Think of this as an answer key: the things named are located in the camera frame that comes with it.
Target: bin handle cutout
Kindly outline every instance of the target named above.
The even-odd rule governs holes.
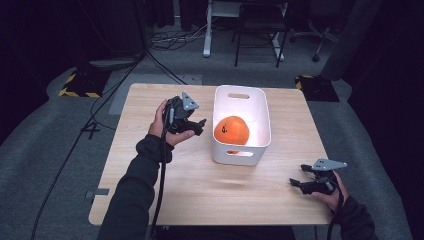
[[[228,94],[229,98],[240,98],[240,99],[249,99],[250,96],[248,94],[243,94],[243,93],[229,93]]]
[[[241,156],[241,157],[252,157],[252,152],[244,152],[244,151],[238,151],[238,150],[227,150],[227,155],[230,156]]]

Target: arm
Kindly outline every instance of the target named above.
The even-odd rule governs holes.
[[[378,239],[375,235],[374,221],[371,215],[367,212],[364,205],[359,204],[353,197],[351,197],[343,184],[339,174],[334,171],[339,183],[340,190],[344,196],[344,202],[339,213],[336,216],[335,222],[340,224],[340,235],[342,239]],[[326,195],[319,192],[313,192],[311,196],[317,198],[328,207],[337,212],[337,205],[339,201],[339,190],[336,189],[331,195]]]
[[[374,221],[364,205],[350,196],[341,210],[336,222],[340,224],[342,239],[378,239]]]
[[[150,124],[148,134],[136,146],[137,156],[116,187],[97,237],[99,240],[145,238],[149,209],[155,197],[153,186],[158,178],[163,153],[162,113],[166,102],[164,100],[156,110],[155,120]],[[192,130],[180,134],[166,133],[167,163],[172,160],[171,151],[174,146],[192,136]]]

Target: handheld controller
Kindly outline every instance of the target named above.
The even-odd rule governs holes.
[[[182,99],[179,96],[169,99],[163,113],[165,129],[174,134],[193,130],[197,136],[200,136],[203,132],[206,119],[198,123],[188,120],[197,108],[199,108],[199,105],[186,92],[182,92]]]
[[[313,166],[302,164],[300,167],[302,171],[313,173],[315,175],[314,181],[301,183],[290,178],[292,186],[300,188],[303,194],[321,192],[330,195],[336,189],[334,184],[338,185],[337,177],[334,175],[333,170],[347,167],[347,164],[321,158]]]

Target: wooden table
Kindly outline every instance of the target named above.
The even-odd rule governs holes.
[[[218,164],[212,159],[215,86],[133,84],[121,115],[89,220],[101,225],[119,179],[136,156],[159,104],[186,91],[200,108],[189,118],[207,119],[204,132],[176,146],[167,165],[158,225],[328,224],[327,206],[303,195],[289,178],[311,180],[301,164],[312,165],[326,152],[301,91],[262,88],[271,120],[271,144],[254,167]],[[150,209],[153,218],[156,201]]]

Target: table leg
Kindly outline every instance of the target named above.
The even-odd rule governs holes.
[[[277,33],[277,35],[275,35],[274,39],[272,40],[272,46],[274,47],[275,55],[277,58],[278,58],[278,54],[280,54],[280,43],[278,42],[279,35],[280,33]],[[281,53],[280,62],[282,61],[284,61],[284,53]]]
[[[208,16],[206,18],[207,27],[206,27],[206,36],[205,36],[205,46],[203,48],[203,57],[211,56],[211,42],[212,42],[212,0],[209,0],[208,3]]]

